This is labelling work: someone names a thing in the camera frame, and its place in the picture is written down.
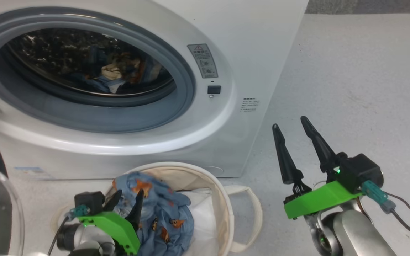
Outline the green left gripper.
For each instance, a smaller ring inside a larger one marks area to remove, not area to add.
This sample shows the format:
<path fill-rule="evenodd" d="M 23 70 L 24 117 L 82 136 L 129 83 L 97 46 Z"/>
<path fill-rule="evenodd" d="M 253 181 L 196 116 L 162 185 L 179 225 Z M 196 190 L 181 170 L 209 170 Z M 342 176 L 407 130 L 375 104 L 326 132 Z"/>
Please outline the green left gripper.
<path fill-rule="evenodd" d="M 78 220 L 84 226 L 94 226 L 110 236 L 116 255 L 137 255 L 141 247 L 137 232 L 140 227 L 144 190 L 138 192 L 135 204 L 125 218 L 113 211 L 121 195 L 122 190 L 117 190 L 104 204 L 104 212 L 78 217 Z"/>

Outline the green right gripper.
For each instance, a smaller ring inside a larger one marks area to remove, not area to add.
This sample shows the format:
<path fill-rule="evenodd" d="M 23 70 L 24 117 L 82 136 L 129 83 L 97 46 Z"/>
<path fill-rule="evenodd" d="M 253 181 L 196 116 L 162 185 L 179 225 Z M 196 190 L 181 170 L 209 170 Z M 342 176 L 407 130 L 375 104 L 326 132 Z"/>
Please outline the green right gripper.
<path fill-rule="evenodd" d="M 299 196 L 284 205 L 288 219 L 314 214 L 363 195 L 361 192 L 350 193 L 343 185 L 335 181 L 337 176 L 335 168 L 339 167 L 341 160 L 347 158 L 348 155 L 344 152 L 335 154 L 306 116 L 301 116 L 300 120 L 307 137 L 311 139 L 317 153 L 320 161 L 320 170 L 322 173 L 327 174 L 326 182 L 330 183 L 314 191 L 303 183 L 303 173 L 294 164 L 286 147 L 283 133 L 276 123 L 273 124 L 272 134 L 283 184 L 293 185 L 293 194 Z"/>

